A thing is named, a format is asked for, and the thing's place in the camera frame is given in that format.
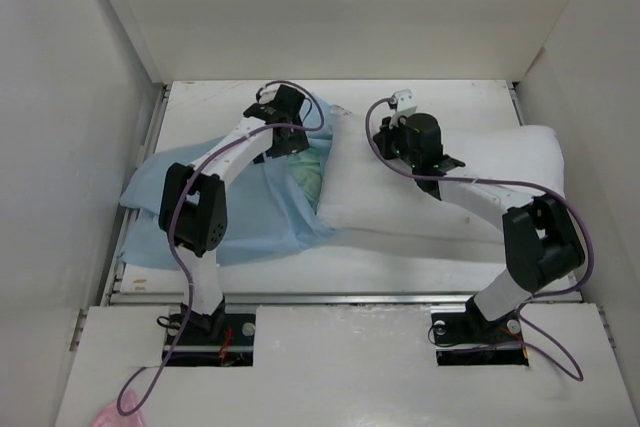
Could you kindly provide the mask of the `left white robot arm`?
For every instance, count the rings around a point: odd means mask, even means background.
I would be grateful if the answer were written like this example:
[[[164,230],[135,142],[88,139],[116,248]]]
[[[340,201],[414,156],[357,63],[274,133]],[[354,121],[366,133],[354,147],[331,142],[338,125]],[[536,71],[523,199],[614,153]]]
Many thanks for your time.
[[[224,329],[216,313],[224,302],[218,268],[204,260],[215,260],[227,232],[227,191],[256,160],[309,147],[307,134],[324,127],[324,114],[319,112],[319,122],[306,127],[304,106],[317,108],[319,103],[293,82],[269,82],[215,147],[187,164],[172,164],[166,172],[158,223],[185,277],[182,315],[191,318],[189,331],[202,343],[217,341]]]

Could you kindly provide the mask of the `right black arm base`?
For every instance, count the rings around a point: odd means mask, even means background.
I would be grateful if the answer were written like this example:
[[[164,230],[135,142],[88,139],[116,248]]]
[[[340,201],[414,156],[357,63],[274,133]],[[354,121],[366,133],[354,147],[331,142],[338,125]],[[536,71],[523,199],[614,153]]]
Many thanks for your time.
[[[514,311],[487,321],[471,301],[463,310],[432,310],[428,339],[440,367],[529,365]]]

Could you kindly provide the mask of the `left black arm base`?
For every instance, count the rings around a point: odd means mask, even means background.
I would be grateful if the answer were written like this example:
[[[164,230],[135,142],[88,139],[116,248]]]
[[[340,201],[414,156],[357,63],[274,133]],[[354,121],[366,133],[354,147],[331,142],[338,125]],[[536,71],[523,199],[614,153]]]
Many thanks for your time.
[[[176,346],[186,306],[159,316],[156,324],[165,331],[161,359],[169,367],[251,367],[254,361],[256,314],[227,312],[225,302],[209,316],[192,313]]]

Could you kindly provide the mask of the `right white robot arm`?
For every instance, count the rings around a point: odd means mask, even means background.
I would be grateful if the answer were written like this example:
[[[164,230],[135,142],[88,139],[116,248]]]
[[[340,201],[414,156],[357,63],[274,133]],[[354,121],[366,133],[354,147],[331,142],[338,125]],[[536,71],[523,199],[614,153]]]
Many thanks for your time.
[[[401,111],[366,137],[387,167],[401,161],[407,167],[403,176],[423,192],[469,211],[502,234],[506,267],[468,301],[463,328],[470,338],[487,340],[500,319],[583,265],[583,244],[558,193],[531,182],[479,177],[445,153],[433,116]]]

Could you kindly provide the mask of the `light blue pillowcase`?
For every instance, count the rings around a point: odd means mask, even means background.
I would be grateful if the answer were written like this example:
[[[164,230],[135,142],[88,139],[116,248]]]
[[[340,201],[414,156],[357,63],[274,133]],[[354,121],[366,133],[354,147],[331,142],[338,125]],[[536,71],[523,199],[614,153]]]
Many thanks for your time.
[[[333,132],[330,105],[303,105],[304,125],[324,127],[307,134],[309,148],[300,154],[279,157],[245,168],[226,189],[228,227],[217,248],[222,266],[299,253],[323,244],[334,230],[316,215]],[[166,234],[158,214],[167,169],[185,164],[216,147],[214,138],[153,154],[131,178],[120,205],[138,210],[119,259],[141,267],[175,270]]]

